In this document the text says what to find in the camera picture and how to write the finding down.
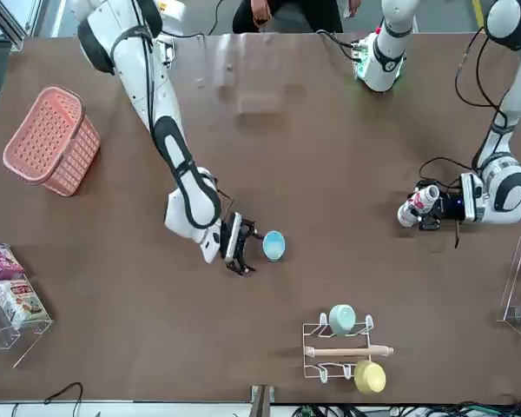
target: brown table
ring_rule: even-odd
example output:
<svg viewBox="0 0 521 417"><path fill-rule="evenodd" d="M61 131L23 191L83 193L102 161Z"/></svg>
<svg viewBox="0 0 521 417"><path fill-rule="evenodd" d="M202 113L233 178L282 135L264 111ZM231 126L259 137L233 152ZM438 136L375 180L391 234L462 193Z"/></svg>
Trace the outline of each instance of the brown table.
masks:
<svg viewBox="0 0 521 417"><path fill-rule="evenodd" d="M239 278L162 225L168 168L119 81L94 71L76 39L30 39L0 97L0 155L49 84L81 95L102 137L76 196L29 187L1 166L0 241L14 246L56 324L21 368L0 371L0 400L38 400L72 381L87 399L504 402L521 395L521 339L495 323L521 222L420 234L396 210L434 156L469 162L491 120L455 96L468 36L415 36L404 78L375 95L316 35L181 42L171 77L188 143L235 208L287 238L285 261L248 257ZM514 69L492 47L483 68L500 97ZM477 97L467 63L461 88ZM521 161L521 126L513 141ZM429 175L453 178L437 164ZM375 320L396 348L388 386L363 396L301 371L301 323L337 303Z"/></svg>

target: pink basket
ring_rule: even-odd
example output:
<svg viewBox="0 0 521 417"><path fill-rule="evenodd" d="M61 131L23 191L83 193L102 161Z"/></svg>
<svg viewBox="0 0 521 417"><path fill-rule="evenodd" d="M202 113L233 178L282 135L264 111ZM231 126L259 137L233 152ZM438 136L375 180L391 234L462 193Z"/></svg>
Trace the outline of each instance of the pink basket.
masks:
<svg viewBox="0 0 521 417"><path fill-rule="evenodd" d="M44 89L6 145L3 164L31 185L73 195L100 146L82 99L58 87Z"/></svg>

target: gray floor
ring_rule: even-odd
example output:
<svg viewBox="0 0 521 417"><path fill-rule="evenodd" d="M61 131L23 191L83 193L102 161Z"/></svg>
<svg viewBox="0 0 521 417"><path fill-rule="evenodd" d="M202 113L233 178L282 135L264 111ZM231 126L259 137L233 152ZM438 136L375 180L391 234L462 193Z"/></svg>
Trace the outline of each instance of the gray floor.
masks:
<svg viewBox="0 0 521 417"><path fill-rule="evenodd" d="M232 19L241 0L222 0L218 13L218 24L214 35L230 33ZM340 10L345 9L347 0L338 0ZM483 8L493 0L482 0ZM183 22L185 33L205 32L212 28L214 10L218 0L183 0L186 14ZM69 6L63 0L45 0L43 12L37 24L39 36L74 36L77 21ZM343 23L345 32L373 31L382 18L380 0L364 0L356 17ZM422 0L417 13L417 23L421 32L466 32L477 28L471 0ZM294 5L282 8L267 26L269 31L308 32L310 28ZM7 43L0 43L0 88L4 68L10 53Z"/></svg>

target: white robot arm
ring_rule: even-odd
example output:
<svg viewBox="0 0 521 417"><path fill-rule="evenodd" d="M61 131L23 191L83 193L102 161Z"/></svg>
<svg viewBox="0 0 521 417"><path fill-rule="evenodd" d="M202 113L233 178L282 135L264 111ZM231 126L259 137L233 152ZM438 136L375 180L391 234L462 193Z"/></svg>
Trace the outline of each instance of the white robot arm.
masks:
<svg viewBox="0 0 521 417"><path fill-rule="evenodd" d="M419 3L420 0L382 0L384 18L378 32L355 45L353 73L369 89L384 93L399 76Z"/></svg>
<svg viewBox="0 0 521 417"><path fill-rule="evenodd" d="M154 0L72 0L83 52L98 70L117 70L175 178L178 188L168 197L166 227L199 243L210 263L220 247L220 199L214 178L191 156L174 88L152 42L162 30L157 7Z"/></svg>
<svg viewBox="0 0 521 417"><path fill-rule="evenodd" d="M435 209L419 216L419 228L439 228L441 219L484 223L521 220L521 165L509 146L521 119L521 0L497 0L486 16L485 31L493 42L520 53L518 72L472 160L473 171L460 176L460 192L441 193ZM418 189L428 185L420 182ZM409 210L418 214L416 208Z"/></svg>

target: blue bowl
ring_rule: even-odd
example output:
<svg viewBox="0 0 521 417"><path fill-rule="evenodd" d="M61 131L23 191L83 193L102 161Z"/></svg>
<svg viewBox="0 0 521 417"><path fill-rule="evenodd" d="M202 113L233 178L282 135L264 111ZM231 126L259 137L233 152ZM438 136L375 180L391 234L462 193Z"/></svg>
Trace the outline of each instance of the blue bowl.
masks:
<svg viewBox="0 0 521 417"><path fill-rule="evenodd" d="M262 241L262 250L270 261L278 261L286 250L284 236L275 230L268 232Z"/></svg>

